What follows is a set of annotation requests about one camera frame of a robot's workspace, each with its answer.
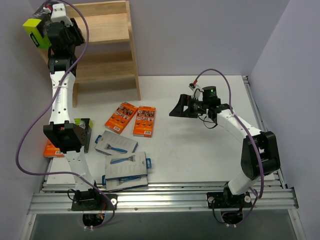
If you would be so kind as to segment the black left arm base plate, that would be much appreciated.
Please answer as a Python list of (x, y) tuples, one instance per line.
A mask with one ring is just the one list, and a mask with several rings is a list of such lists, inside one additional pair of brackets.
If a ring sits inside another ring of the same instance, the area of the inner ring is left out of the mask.
[(118, 195), (117, 194), (107, 194), (106, 195), (111, 204), (107, 201), (107, 199), (97, 192), (80, 192), (76, 191), (73, 199), (71, 210), (72, 211), (99, 211), (99, 210), (106, 210), (111, 211), (113, 209), (117, 209), (117, 201)]

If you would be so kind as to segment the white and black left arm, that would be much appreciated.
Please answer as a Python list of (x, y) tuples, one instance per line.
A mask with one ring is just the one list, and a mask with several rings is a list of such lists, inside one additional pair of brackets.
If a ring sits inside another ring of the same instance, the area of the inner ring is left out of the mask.
[(85, 40), (76, 20), (54, 20), (47, 27), (51, 43), (48, 49), (48, 69), (52, 84), (52, 104), (49, 123), (43, 132), (60, 150), (72, 172), (75, 188), (71, 190), (73, 211), (93, 211), (104, 207), (103, 196), (85, 159), (86, 132), (72, 116), (73, 87), (76, 80), (77, 57), (75, 50)]

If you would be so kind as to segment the black green razor box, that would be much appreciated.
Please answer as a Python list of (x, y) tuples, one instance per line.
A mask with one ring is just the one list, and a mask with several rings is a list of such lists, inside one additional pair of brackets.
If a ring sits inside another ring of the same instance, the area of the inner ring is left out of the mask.
[(74, 122), (76, 125), (84, 129), (84, 133), (85, 133), (84, 153), (87, 154), (90, 148), (93, 122), (90, 118), (75, 118)]
[(45, 1), (22, 25), (28, 36), (38, 49), (48, 49), (51, 46), (47, 36), (47, 28), (53, 11), (51, 1)]

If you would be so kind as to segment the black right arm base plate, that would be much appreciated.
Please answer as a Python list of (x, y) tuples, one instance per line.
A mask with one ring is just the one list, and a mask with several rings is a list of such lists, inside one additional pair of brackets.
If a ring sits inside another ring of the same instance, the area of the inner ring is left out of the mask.
[(207, 192), (206, 197), (207, 205), (210, 209), (239, 209), (252, 206), (251, 196), (248, 191), (240, 195), (227, 195), (221, 191)]

